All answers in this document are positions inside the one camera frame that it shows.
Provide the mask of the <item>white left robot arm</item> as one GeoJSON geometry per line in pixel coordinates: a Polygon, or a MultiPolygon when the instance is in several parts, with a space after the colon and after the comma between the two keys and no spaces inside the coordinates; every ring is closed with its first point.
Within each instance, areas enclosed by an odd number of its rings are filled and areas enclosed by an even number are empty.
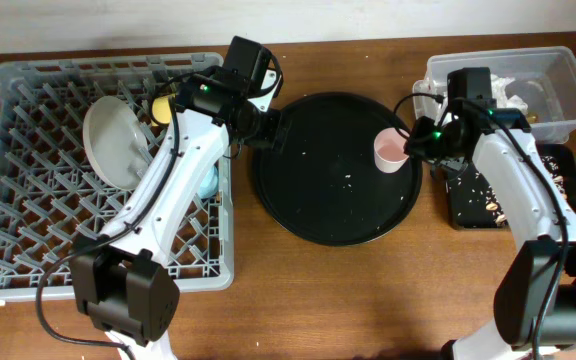
{"type": "Polygon", "coordinates": [[[179,225],[200,184],[233,144],[275,150],[287,126],[270,103],[280,91],[278,66],[243,72],[211,66],[171,78],[165,140],[118,214],[94,238],[80,236],[41,277],[35,311],[53,338],[113,348],[123,359],[171,359],[168,328],[180,290],[166,266],[179,225]],[[63,266],[77,309],[106,340],[68,337],[46,319],[44,287],[63,266]]]}

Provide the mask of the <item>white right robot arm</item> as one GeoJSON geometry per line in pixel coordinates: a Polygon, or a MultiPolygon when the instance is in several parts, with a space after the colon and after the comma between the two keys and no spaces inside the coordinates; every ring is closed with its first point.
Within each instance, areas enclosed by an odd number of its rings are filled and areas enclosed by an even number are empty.
{"type": "Polygon", "coordinates": [[[507,218],[517,255],[498,286],[493,318],[447,342],[445,359],[544,359],[576,348],[576,213],[543,165],[517,110],[464,106],[440,126],[413,125],[407,154],[433,165],[454,157],[487,180],[507,218]]]}

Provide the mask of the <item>blue cup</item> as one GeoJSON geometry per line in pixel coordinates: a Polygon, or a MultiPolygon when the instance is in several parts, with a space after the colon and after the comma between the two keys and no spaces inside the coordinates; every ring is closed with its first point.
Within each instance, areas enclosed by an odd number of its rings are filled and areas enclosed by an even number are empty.
{"type": "Polygon", "coordinates": [[[212,166],[200,183],[197,195],[200,199],[208,199],[217,194],[219,190],[219,170],[216,165],[212,166]]]}

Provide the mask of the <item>grey-green plate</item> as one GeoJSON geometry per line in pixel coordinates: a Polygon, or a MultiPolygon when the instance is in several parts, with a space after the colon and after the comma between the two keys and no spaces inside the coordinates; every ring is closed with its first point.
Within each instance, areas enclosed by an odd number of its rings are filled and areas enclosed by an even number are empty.
{"type": "Polygon", "coordinates": [[[86,157],[95,174],[108,186],[134,190],[148,168],[141,154],[147,140],[131,107],[103,96],[86,112],[83,123],[86,157]]]}

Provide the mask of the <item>pink cup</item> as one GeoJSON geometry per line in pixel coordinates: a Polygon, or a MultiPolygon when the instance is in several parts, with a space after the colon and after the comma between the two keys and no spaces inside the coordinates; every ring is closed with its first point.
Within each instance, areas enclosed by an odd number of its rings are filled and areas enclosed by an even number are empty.
{"type": "Polygon", "coordinates": [[[404,152],[407,142],[406,132],[391,127],[380,131],[374,139],[374,162],[376,167],[383,173],[397,172],[408,160],[404,152]]]}

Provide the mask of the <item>yellow bowl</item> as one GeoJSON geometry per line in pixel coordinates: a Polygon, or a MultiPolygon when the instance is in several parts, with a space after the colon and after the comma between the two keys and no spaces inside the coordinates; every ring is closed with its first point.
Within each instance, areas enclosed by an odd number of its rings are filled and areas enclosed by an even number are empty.
{"type": "Polygon", "coordinates": [[[170,101],[173,95],[158,97],[150,105],[150,118],[154,126],[168,126],[172,119],[170,101]]]}

